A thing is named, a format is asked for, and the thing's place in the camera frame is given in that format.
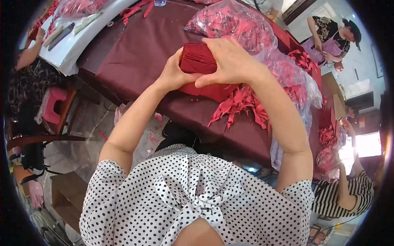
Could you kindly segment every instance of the purple apron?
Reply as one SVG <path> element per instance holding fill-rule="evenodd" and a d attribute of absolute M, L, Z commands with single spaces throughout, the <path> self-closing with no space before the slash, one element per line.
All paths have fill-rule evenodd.
<path fill-rule="evenodd" d="M 322 50 L 330 53 L 333 56 L 339 56 L 342 50 L 337 46 L 334 40 L 335 34 L 327 41 L 322 43 Z M 315 48 L 315 39 L 311 36 L 301 46 L 305 49 L 305 52 L 310 56 L 310 59 L 318 63 L 319 67 L 323 67 L 326 64 L 323 53 Z"/>

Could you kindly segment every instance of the floral shirt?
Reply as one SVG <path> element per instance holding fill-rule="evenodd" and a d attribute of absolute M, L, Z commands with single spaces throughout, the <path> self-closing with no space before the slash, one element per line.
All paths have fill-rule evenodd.
<path fill-rule="evenodd" d="M 327 17 L 318 17 L 313 16 L 313 19 L 318 26 L 317 33 L 322 42 L 326 42 L 332 36 L 334 36 L 335 43 L 342 50 L 341 57 L 344 58 L 350 49 L 350 42 L 346 39 L 342 39 L 338 32 L 338 23 L 327 18 Z"/>

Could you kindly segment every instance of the black bag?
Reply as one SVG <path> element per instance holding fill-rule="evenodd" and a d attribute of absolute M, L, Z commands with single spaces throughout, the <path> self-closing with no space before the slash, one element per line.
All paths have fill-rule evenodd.
<path fill-rule="evenodd" d="M 53 172 L 48 170 L 49 166 L 44 164 L 44 148 L 50 142 L 38 142 L 33 144 L 27 144 L 23 146 L 22 151 L 20 153 L 20 162 L 25 170 L 30 169 L 37 169 L 39 171 L 42 170 L 40 174 L 32 174 L 30 176 L 25 177 L 21 180 L 20 185 L 23 185 L 30 180 L 35 180 L 38 177 L 41 177 L 45 171 L 48 171 L 53 174 L 61 174 L 58 172 Z"/>

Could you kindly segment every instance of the woman's left hand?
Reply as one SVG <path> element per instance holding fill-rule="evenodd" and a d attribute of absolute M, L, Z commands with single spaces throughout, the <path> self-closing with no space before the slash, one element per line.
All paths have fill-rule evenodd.
<path fill-rule="evenodd" d="M 177 90 L 187 83 L 195 82 L 202 76 L 202 74 L 187 74 L 180 69 L 179 61 L 182 50 L 183 47 L 167 60 L 162 74 L 154 83 L 165 92 Z"/>
<path fill-rule="evenodd" d="M 333 56 L 331 53 L 323 51 L 323 57 L 326 61 L 334 61 L 335 56 Z"/>

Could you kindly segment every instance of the red stool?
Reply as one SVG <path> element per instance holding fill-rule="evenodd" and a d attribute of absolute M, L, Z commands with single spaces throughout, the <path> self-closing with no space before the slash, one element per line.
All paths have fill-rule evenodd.
<path fill-rule="evenodd" d="M 67 91 L 59 87 L 51 87 L 48 90 L 49 95 L 44 104 L 42 118 L 56 125 L 60 121 L 60 115 L 54 111 L 55 103 L 59 100 L 64 101 L 67 98 Z"/>

